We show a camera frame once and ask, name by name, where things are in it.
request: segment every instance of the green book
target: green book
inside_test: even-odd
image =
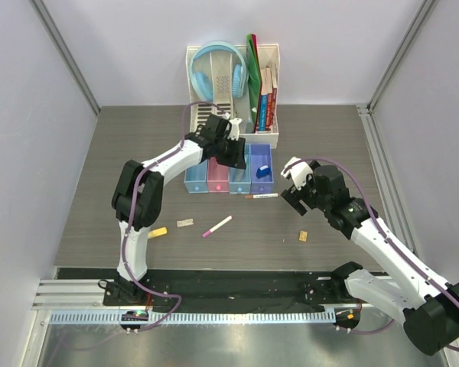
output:
[[[256,44],[251,34],[246,36],[246,55],[248,58],[248,93],[250,98],[250,112],[254,126],[257,128],[262,77],[260,76],[259,61],[256,56]]]

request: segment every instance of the white wall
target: white wall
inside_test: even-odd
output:
[[[95,117],[25,0],[0,0],[0,367],[16,365]]]
[[[438,2],[376,116],[420,255],[459,281],[459,0]]]
[[[187,103],[186,46],[250,32],[280,45],[280,103],[368,102],[422,0],[44,2],[106,106]]]

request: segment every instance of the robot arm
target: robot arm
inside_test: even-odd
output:
[[[459,300],[459,283],[449,284],[410,252],[387,228],[373,210],[376,221],[402,256],[378,232],[364,200],[350,196],[343,175],[335,166],[310,164],[292,158],[281,175],[293,185],[282,197],[302,216],[303,203],[318,208],[330,225],[371,254],[389,273],[397,286],[371,275],[361,265],[349,262],[332,272],[335,291],[355,297],[388,314],[403,326],[412,343],[423,353],[433,355],[459,337],[459,310],[429,281],[435,281]],[[408,262],[426,275],[419,274]]]
[[[160,214],[164,185],[189,167],[211,157],[215,157],[217,162],[222,165],[239,169],[246,168],[245,139],[239,137],[238,124],[240,122],[241,119],[228,121],[219,116],[210,115],[205,125],[198,125],[195,132],[185,136],[182,149],[177,145],[151,160],[142,163],[129,161],[125,164],[112,198],[112,208],[116,210],[121,238],[125,235],[128,227],[136,177],[144,168],[154,162],[157,163],[142,178],[141,184],[144,185],[144,188],[138,194],[133,226],[126,243],[126,260],[136,280],[143,278],[148,270],[146,265],[148,232]],[[131,278],[125,269],[122,258],[119,261],[117,271],[120,277],[119,281],[130,288],[129,281]]]

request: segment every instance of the pink bin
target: pink bin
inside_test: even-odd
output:
[[[230,169],[221,166],[216,162],[216,158],[209,159],[207,165],[207,186],[210,193],[228,193],[230,183],[228,180]]]

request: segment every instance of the table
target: table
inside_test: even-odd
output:
[[[102,108],[56,266],[117,266],[120,231],[110,202],[122,166],[129,159],[153,158],[177,144],[182,109]],[[277,116],[280,136],[272,151],[276,176],[292,156],[335,158],[358,176],[372,204],[383,212],[355,106],[279,106]],[[180,175],[164,188],[161,215],[153,228],[166,226],[168,234],[149,242],[150,268],[330,271],[356,261],[370,271],[381,270],[361,248],[329,227],[318,211],[300,217],[280,197],[245,200],[228,193],[189,194],[183,180]],[[352,183],[347,184],[357,195]],[[275,178],[275,192],[288,187],[283,178]],[[202,238],[230,214],[231,222]],[[193,226],[177,228],[177,220],[189,218]],[[298,241],[301,230],[308,232],[306,242]]]

